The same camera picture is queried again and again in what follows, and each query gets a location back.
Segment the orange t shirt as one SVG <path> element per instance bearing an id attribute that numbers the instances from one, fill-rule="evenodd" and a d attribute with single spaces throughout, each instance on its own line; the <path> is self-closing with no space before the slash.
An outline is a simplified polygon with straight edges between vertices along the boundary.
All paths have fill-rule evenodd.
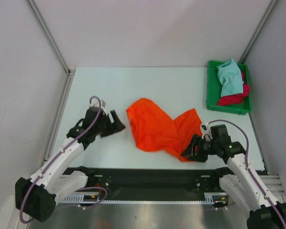
<path id="1" fill-rule="evenodd" d="M 140 98 L 126 110 L 135 145 L 145 152 L 165 151 L 181 162 L 189 162 L 182 152 L 193 135 L 202 136 L 202 121 L 196 110 L 190 109 L 172 119 L 156 103 Z"/>

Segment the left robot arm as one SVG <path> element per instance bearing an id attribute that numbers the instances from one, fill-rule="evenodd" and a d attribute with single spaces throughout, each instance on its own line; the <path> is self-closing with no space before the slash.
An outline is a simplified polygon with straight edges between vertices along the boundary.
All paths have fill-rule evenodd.
<path id="1" fill-rule="evenodd" d="M 29 178 L 21 177 L 16 182 L 15 205 L 21 223 L 28 224 L 34 219 L 46 221 L 56 206 L 73 192 L 98 189 L 107 193 L 96 185 L 95 172 L 87 167 L 76 168 L 66 178 L 61 175 L 97 136 L 107 137 L 124 129 L 115 110 L 107 113 L 102 107 L 88 108 L 85 117 L 68 131 L 60 149 Z"/>

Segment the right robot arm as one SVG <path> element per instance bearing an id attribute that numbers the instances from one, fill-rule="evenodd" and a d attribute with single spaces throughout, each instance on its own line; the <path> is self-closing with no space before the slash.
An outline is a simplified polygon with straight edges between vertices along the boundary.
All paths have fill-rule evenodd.
<path id="1" fill-rule="evenodd" d="M 249 147 L 231 140 L 226 122 L 201 125 L 203 135 L 193 135 L 181 157 L 197 162 L 205 162 L 209 155 L 221 158 L 226 166 L 213 171 L 211 188 L 224 190 L 247 214 L 247 228 L 286 229 L 286 203 L 277 199 L 252 168 L 248 160 Z"/>

